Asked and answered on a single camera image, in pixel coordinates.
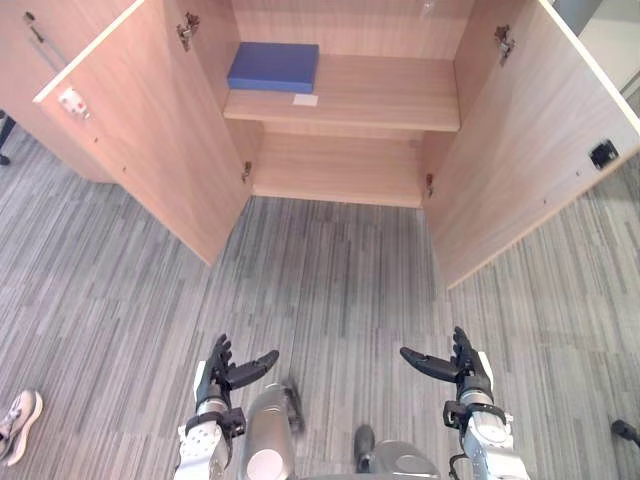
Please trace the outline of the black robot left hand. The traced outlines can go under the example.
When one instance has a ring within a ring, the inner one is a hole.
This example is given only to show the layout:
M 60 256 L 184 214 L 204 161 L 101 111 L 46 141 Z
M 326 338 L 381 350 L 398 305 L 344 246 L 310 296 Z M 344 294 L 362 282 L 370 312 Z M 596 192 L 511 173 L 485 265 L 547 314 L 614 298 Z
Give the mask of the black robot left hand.
M 258 359 L 241 365 L 231 362 L 231 358 L 231 341 L 226 334 L 222 334 L 216 340 L 196 383 L 196 408 L 211 399 L 221 399 L 230 408 L 230 392 L 264 377 L 279 359 L 279 351 L 271 350 Z

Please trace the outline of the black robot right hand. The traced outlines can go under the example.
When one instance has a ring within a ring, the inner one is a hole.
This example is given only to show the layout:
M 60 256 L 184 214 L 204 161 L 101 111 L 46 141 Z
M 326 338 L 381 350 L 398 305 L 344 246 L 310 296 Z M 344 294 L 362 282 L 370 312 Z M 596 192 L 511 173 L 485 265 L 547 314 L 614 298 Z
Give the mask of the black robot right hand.
M 457 388 L 457 398 L 465 392 L 477 390 L 493 398 L 490 377 L 484 368 L 479 352 L 472 346 L 466 332 L 454 328 L 453 355 L 449 360 L 422 354 L 409 347 L 401 347 L 401 357 L 418 372 L 431 378 L 452 383 Z

